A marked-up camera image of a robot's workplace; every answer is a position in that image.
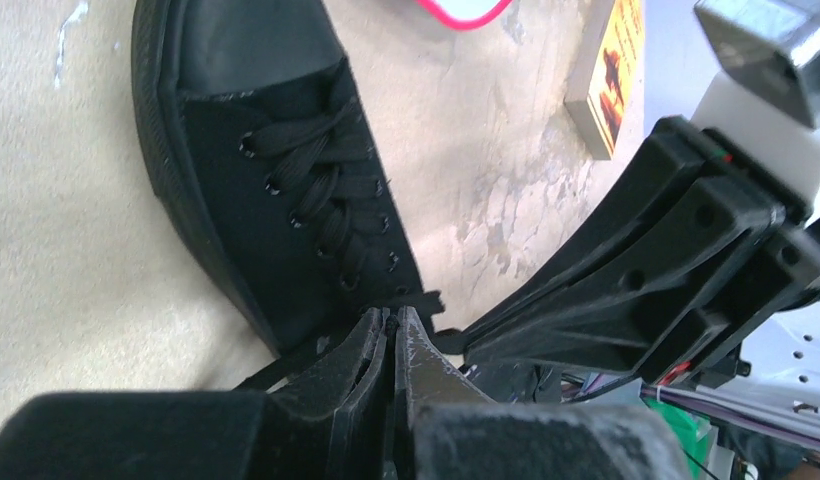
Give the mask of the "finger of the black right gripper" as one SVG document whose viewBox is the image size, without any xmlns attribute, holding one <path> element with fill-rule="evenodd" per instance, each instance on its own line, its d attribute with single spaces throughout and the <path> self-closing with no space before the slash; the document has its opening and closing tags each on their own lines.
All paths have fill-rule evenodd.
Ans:
<svg viewBox="0 0 820 480">
<path fill-rule="evenodd" d="M 533 361 L 695 374 L 796 289 L 776 236 L 809 203 L 715 128 L 660 119 L 587 220 L 528 282 L 460 335 L 473 364 Z"/>
</svg>

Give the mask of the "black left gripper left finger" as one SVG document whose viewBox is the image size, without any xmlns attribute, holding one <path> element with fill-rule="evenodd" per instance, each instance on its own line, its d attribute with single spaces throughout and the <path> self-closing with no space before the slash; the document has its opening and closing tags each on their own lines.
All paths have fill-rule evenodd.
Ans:
<svg viewBox="0 0 820 480">
<path fill-rule="evenodd" d="M 36 397 L 0 432 L 0 479 L 376 479 L 385 316 L 278 390 L 283 362 L 231 391 Z"/>
</svg>

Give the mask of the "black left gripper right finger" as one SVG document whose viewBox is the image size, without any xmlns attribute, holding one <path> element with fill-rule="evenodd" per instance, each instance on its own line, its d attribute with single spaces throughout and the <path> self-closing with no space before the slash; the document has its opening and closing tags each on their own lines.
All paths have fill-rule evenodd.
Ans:
<svg viewBox="0 0 820 480">
<path fill-rule="evenodd" d="M 400 479 L 687 479 L 664 420 L 628 405 L 498 403 L 396 314 L 393 462 Z"/>
</svg>

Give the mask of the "black shoe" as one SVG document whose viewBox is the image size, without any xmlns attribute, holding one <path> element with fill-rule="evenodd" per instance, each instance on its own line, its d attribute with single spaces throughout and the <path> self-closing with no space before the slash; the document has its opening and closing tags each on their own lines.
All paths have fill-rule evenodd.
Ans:
<svg viewBox="0 0 820 480">
<path fill-rule="evenodd" d="M 303 189 L 270 195 L 264 182 L 275 161 L 240 149 L 249 131 L 360 100 L 325 5 L 140 1 L 131 46 L 137 133 L 152 189 L 213 283 L 277 353 L 354 325 L 365 311 L 341 295 L 335 264 L 316 257 L 315 228 L 288 223 Z M 364 130 L 376 147 L 366 115 Z M 376 207 L 395 212 L 388 234 L 369 241 L 400 255 L 390 281 L 423 287 L 376 152 L 376 163 L 362 169 L 383 173 L 388 198 Z"/>
</svg>

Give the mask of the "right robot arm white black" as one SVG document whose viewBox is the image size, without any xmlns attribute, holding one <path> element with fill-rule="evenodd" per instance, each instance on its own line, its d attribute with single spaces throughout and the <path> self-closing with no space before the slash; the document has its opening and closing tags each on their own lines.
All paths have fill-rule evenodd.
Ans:
<svg viewBox="0 0 820 480">
<path fill-rule="evenodd" d="M 585 223 L 441 348 L 617 376 L 820 451 L 820 215 L 723 127 L 660 119 Z"/>
</svg>

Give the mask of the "pink framed whiteboard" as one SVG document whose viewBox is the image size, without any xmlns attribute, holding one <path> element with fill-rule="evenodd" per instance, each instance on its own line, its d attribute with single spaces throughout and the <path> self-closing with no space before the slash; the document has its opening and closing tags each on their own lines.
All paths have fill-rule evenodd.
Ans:
<svg viewBox="0 0 820 480">
<path fill-rule="evenodd" d="M 496 19 L 511 0 L 417 0 L 437 21 L 456 31 L 481 28 Z"/>
</svg>

